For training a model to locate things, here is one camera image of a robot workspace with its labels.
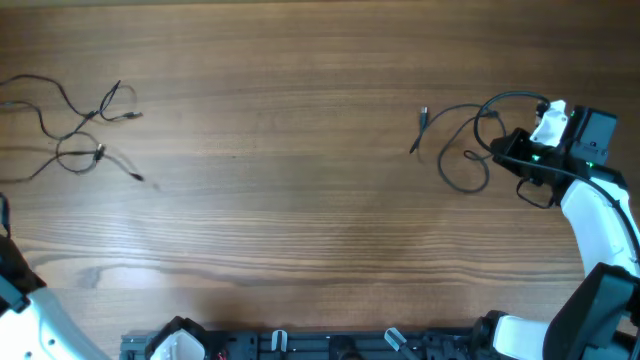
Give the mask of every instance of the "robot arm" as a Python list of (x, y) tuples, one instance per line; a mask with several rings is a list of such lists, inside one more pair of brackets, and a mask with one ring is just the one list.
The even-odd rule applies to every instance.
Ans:
[(564, 101), (551, 103), (533, 134), (516, 129), (510, 136), (494, 140), (492, 150), (579, 174), (606, 191), (618, 208), (584, 181), (494, 158), (538, 186), (551, 186), (552, 202), (560, 205), (575, 233), (587, 278), (550, 324), (500, 317), (492, 346), (502, 355), (521, 360), (636, 359), (638, 354), (630, 355), (629, 346), (624, 346), (625, 341), (629, 345), (634, 340), (624, 340), (624, 334), (616, 331), (623, 315), (631, 314), (632, 322), (638, 325), (640, 274), (640, 235), (629, 209), (626, 184), (619, 172), (603, 166), (616, 119), (577, 107), (567, 121), (564, 107)]

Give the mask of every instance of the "wood grain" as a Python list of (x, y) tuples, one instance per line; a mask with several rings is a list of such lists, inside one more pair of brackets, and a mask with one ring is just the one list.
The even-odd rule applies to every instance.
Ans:
[[(518, 200), (517, 179), (493, 165), (484, 192), (450, 189), (436, 156), (471, 113), (443, 118), (408, 155), (418, 110), (526, 89), (616, 113), (609, 165), (637, 198), (638, 10), (426, 1), (0, 11), (0, 78), (54, 77), (83, 110), (122, 79), (136, 96), (120, 92), (111, 111), (145, 114), (86, 129), (147, 183), (104, 163), (3, 186), (15, 240), (112, 356), (119, 335), (174, 315), (218, 328), (464, 325), (490, 309), (549, 320), (583, 277), (561, 211)], [(37, 102), (57, 133), (79, 121), (46, 85), (5, 87), (0, 99)], [(530, 128), (533, 106), (498, 110), (509, 128)], [(471, 186), (481, 169), (461, 156), (478, 149), (469, 130), (445, 171)], [(498, 135), (495, 124), (482, 132)], [(33, 114), (3, 112), (0, 147), (8, 177), (35, 170), (53, 144)]]

